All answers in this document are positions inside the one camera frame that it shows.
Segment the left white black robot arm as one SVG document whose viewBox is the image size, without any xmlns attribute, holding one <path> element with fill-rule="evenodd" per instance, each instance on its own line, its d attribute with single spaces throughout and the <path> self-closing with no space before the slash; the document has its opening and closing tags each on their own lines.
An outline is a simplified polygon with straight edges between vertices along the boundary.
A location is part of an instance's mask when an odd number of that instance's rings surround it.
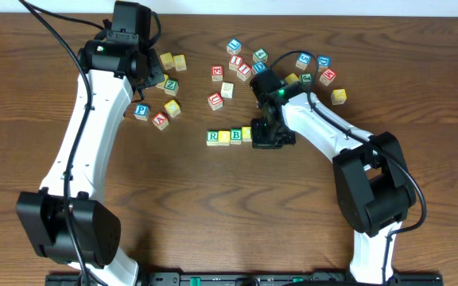
<svg viewBox="0 0 458 286">
<path fill-rule="evenodd" d="M 80 49 L 77 96 L 56 159 L 17 216 L 39 257 L 79 269 L 85 284 L 135 285 L 139 265 L 120 248 L 121 222 L 103 204 L 111 150 L 134 92 L 164 75 L 154 49 L 89 40 Z"/>
</svg>

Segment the yellow O block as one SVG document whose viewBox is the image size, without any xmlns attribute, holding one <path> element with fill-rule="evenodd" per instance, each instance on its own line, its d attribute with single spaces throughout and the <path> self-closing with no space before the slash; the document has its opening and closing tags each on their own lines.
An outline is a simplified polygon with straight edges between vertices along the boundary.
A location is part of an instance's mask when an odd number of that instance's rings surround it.
<svg viewBox="0 0 458 286">
<path fill-rule="evenodd" d="M 231 144 L 231 131 L 219 130 L 218 131 L 218 145 L 229 146 Z"/>
<path fill-rule="evenodd" d="M 242 141 L 243 142 L 252 142 L 252 130 L 250 126 L 242 127 Z"/>
</svg>

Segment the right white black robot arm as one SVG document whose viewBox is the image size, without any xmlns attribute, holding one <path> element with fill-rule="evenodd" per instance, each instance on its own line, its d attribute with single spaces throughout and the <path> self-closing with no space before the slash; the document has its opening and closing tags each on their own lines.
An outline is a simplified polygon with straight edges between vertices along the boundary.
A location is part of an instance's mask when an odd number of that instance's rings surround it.
<svg viewBox="0 0 458 286">
<path fill-rule="evenodd" d="M 416 202 L 396 137 L 348 124 L 300 83 L 250 88 L 263 113 L 252 121 L 254 148 L 279 149 L 300 134 L 332 162 L 337 202 L 355 231 L 350 274 L 360 283 L 387 283 L 394 238 Z"/>
</svg>

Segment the green B block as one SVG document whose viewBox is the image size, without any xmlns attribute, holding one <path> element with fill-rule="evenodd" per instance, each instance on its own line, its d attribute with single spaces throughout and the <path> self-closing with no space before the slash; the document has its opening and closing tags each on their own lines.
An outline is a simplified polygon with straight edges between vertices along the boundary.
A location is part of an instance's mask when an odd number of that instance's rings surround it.
<svg viewBox="0 0 458 286">
<path fill-rule="evenodd" d="M 230 130 L 230 144 L 241 145 L 243 143 L 243 132 L 241 129 Z"/>
</svg>

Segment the green R block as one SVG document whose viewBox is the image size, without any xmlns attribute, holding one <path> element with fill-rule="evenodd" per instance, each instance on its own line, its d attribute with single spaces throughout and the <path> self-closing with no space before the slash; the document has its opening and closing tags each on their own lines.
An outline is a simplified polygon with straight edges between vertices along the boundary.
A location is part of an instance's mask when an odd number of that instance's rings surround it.
<svg viewBox="0 0 458 286">
<path fill-rule="evenodd" d="M 217 146 L 219 144 L 219 131 L 208 130 L 206 133 L 206 145 Z"/>
</svg>

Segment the yellow C block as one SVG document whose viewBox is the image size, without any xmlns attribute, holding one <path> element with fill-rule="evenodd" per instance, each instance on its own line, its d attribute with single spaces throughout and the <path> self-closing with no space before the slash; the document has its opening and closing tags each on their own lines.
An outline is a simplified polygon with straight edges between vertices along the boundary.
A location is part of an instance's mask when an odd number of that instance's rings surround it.
<svg viewBox="0 0 458 286">
<path fill-rule="evenodd" d="M 178 114 L 181 113 L 180 105 L 174 99 L 165 104 L 165 110 L 171 118 L 175 118 Z"/>
</svg>

